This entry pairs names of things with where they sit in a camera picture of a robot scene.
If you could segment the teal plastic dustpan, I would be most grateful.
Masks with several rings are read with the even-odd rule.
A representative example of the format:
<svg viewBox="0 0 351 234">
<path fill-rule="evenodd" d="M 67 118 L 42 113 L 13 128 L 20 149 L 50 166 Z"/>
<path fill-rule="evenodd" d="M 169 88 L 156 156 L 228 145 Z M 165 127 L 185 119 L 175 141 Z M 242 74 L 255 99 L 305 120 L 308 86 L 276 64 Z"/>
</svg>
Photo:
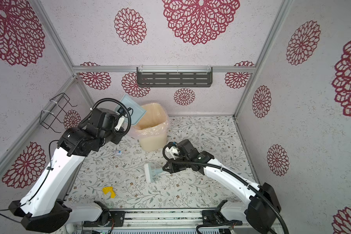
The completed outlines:
<svg viewBox="0 0 351 234">
<path fill-rule="evenodd" d="M 147 112 L 143 107 L 131 99 L 128 94 L 123 96 L 120 103 L 128 109 L 131 118 L 131 126 L 137 125 Z"/>
</svg>

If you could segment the yellow paper scrap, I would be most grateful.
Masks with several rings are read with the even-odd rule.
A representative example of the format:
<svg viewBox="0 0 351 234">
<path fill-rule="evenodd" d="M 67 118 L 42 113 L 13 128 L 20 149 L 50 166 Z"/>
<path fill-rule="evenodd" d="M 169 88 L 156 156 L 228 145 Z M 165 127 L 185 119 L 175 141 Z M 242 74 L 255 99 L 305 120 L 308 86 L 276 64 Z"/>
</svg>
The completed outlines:
<svg viewBox="0 0 351 234">
<path fill-rule="evenodd" d="M 104 188 L 102 188 L 102 192 L 104 193 L 104 195 L 110 194 L 110 198 L 112 198 L 112 199 L 114 199 L 116 197 L 116 193 L 115 193 L 113 187 L 104 187 Z"/>
</svg>

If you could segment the teal hand brush white bristles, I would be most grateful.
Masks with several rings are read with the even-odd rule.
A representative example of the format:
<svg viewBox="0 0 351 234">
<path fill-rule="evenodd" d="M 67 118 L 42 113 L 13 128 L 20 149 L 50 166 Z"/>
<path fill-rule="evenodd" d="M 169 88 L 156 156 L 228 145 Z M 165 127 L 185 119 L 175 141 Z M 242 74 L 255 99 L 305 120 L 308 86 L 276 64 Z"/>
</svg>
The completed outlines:
<svg viewBox="0 0 351 234">
<path fill-rule="evenodd" d="M 146 163 L 144 165 L 144 172 L 147 183 L 157 182 L 162 173 L 164 173 L 162 168 L 156 167 L 153 163 Z"/>
</svg>

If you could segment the dark metal wall shelf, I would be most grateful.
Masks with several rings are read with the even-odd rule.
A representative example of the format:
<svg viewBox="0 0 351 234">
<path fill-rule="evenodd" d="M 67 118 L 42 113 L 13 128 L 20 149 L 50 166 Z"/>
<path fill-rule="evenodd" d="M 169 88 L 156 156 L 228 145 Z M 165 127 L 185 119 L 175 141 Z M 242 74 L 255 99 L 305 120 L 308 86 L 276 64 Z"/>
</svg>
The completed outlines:
<svg viewBox="0 0 351 234">
<path fill-rule="evenodd" d="M 136 82 L 141 88 L 209 88 L 213 83 L 213 69 L 137 67 Z"/>
</svg>

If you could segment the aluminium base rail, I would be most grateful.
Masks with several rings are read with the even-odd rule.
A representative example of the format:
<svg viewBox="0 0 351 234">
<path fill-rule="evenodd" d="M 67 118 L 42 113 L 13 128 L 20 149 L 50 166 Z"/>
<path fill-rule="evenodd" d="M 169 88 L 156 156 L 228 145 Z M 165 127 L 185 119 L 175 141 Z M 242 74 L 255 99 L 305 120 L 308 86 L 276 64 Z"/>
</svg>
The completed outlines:
<svg viewBox="0 0 351 234">
<path fill-rule="evenodd" d="M 107 224 L 78 221 L 65 226 L 70 234 L 195 234 L 196 227 L 206 234 L 241 234 L 258 231 L 246 220 L 238 204 L 228 209 L 238 213 L 238 220 L 229 223 L 223 209 L 110 209 L 104 211 Z"/>
</svg>

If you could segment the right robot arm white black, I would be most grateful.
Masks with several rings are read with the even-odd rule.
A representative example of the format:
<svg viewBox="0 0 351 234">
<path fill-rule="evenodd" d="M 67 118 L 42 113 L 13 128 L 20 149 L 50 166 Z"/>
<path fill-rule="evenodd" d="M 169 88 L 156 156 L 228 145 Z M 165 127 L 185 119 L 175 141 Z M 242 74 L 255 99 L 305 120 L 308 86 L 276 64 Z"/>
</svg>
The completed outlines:
<svg viewBox="0 0 351 234">
<path fill-rule="evenodd" d="M 169 142 L 162 149 L 167 163 L 163 170 L 171 174 L 192 169 L 214 179 L 235 194 L 243 203 L 224 200 L 214 211 L 203 215 L 203 224 L 196 227 L 199 234 L 202 228 L 242 225 L 248 222 L 261 234 L 274 234 L 272 225 L 278 221 L 285 234 L 289 233 L 287 224 L 280 214 L 281 206 L 274 188 L 264 183 L 252 182 L 224 166 L 212 154 L 197 148 L 189 140 L 179 143 Z"/>
</svg>

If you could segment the beige trash bin with liner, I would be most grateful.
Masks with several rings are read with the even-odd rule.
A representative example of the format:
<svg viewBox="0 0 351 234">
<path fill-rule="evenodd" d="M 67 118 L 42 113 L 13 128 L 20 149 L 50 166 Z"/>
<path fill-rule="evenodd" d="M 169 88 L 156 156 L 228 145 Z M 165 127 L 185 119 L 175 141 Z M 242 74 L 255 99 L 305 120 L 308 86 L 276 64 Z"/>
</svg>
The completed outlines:
<svg viewBox="0 0 351 234">
<path fill-rule="evenodd" d="M 131 127 L 129 134 L 139 141 L 143 151 L 156 151 L 167 143 L 169 116 L 159 103 L 148 103 L 142 108 L 146 113 L 136 125 Z"/>
</svg>

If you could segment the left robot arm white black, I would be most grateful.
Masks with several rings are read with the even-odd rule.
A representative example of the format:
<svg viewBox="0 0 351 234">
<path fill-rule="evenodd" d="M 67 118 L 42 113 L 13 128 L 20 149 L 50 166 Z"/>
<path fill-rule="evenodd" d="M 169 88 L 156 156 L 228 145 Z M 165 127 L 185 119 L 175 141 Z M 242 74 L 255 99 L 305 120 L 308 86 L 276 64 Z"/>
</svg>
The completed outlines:
<svg viewBox="0 0 351 234">
<path fill-rule="evenodd" d="M 101 202 L 85 206 L 65 205 L 58 196 L 74 171 L 92 152 L 111 141 L 118 144 L 128 134 L 133 108 L 114 98 L 98 100 L 78 126 L 67 129 L 57 142 L 44 172 L 21 200 L 10 203 L 8 211 L 20 217 L 27 231 L 53 233 L 65 224 L 111 222 L 109 209 Z"/>
</svg>

